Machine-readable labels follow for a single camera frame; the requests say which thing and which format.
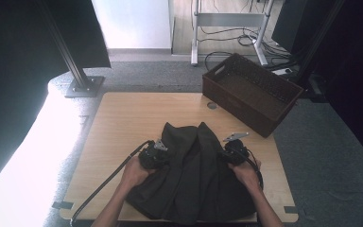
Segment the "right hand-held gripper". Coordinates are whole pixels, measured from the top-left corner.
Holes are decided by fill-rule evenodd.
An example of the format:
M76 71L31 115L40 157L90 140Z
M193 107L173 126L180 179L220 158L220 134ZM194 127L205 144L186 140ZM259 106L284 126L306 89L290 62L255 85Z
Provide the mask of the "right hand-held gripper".
M219 157L226 163L239 166L244 162L254 165L254 161L250 159L251 152L245 147L241 139L248 136L247 132L232 133L226 137L223 150L219 153Z

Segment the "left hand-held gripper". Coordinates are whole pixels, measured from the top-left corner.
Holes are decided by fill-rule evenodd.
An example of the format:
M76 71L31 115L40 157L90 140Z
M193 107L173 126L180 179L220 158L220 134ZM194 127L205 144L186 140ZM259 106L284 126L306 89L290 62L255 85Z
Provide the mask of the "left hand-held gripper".
M170 153L161 139L150 141L139 154L139 161L145 169L158 169L168 163Z

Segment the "dark grey pleated skirt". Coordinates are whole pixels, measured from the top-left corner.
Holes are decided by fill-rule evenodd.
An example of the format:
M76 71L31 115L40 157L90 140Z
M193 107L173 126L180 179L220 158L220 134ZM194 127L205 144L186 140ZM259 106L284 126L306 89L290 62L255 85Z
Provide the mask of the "dark grey pleated skirt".
M256 212L246 187L218 156L222 146L205 123L180 128L167 123L162 141L174 156L131 189L127 202L137 211L183 225L232 221Z

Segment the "brown woven basket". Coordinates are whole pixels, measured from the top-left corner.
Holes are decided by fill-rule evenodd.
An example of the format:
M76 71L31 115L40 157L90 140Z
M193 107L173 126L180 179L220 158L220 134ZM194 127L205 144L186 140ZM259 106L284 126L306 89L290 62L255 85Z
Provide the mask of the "brown woven basket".
M232 54L202 76L202 93L267 138L285 119L303 88Z

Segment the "person's right hand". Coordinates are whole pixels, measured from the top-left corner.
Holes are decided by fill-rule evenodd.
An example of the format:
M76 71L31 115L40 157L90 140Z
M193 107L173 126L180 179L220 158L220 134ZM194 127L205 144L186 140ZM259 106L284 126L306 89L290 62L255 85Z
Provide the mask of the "person's right hand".
M250 193L258 192L261 189L259 178L254 168L248 163L242 163L239 166L228 164L233 171L237 180L241 182Z

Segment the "person's left hand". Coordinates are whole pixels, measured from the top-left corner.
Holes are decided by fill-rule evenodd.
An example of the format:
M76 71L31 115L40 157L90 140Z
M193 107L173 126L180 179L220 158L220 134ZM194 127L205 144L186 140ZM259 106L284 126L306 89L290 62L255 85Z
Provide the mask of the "person's left hand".
M138 157L131 158L126 164L119 184L120 192L127 195L133 187L141 184L150 174L154 172L154 169L143 168Z

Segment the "white power strip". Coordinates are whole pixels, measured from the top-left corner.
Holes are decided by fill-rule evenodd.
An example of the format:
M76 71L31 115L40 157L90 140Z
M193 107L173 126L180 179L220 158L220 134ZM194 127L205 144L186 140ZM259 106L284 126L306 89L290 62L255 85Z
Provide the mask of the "white power strip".
M282 76L282 75L291 74L293 71L290 68L283 68L283 69L273 70L271 72L277 76Z

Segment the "black metal stand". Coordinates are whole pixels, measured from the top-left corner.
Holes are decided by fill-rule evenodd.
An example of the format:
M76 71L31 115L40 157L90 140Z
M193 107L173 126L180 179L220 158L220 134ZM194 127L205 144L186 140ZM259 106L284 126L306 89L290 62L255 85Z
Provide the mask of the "black metal stand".
M46 22L48 30L53 37L67 68L73 76L73 80L66 91L65 97L96 97L104 78L99 76L86 76L83 69L74 61L47 4L44 0L35 0L35 2L39 7L43 20Z
M300 85L304 92L302 97L315 100L316 102L325 102L324 86L325 82L314 70L318 65L322 51L329 44L327 40L331 33L333 24L338 17L346 0L328 0L331 4L327 13L323 16L319 27L311 37L309 44L305 47L305 54L302 56L299 72L297 73L296 84Z

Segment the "black upright panel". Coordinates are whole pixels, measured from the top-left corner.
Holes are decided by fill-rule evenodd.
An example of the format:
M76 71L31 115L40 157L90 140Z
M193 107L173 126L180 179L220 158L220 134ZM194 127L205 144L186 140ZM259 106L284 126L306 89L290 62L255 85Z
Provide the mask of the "black upright panel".
M272 33L272 40L290 54L297 54L310 38L309 0L285 0Z

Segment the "black curtain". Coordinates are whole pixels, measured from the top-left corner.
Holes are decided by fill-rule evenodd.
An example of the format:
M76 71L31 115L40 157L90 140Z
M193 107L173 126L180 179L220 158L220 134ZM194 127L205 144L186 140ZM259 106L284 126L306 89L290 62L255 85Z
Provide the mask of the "black curtain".
M44 2L84 72L109 66L92 0ZM0 0L0 172L34 124L49 81L63 73L70 71L35 0Z
M321 43L326 97L363 147L363 0L343 0Z

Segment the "white metal desk frame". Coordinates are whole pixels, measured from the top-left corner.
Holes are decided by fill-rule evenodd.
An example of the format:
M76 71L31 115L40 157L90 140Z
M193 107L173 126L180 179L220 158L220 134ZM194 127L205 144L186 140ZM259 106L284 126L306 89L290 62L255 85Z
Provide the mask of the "white metal desk frame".
M268 20L274 0L267 0L266 7L262 13L231 13L231 12L200 12L200 0L192 0L192 25L193 38L191 44L191 64L197 65L199 62L199 40L198 31L200 26L223 26L223 27L256 27L259 29L257 39L252 42L257 58L261 65L268 64L266 56L262 50L262 41L265 36Z

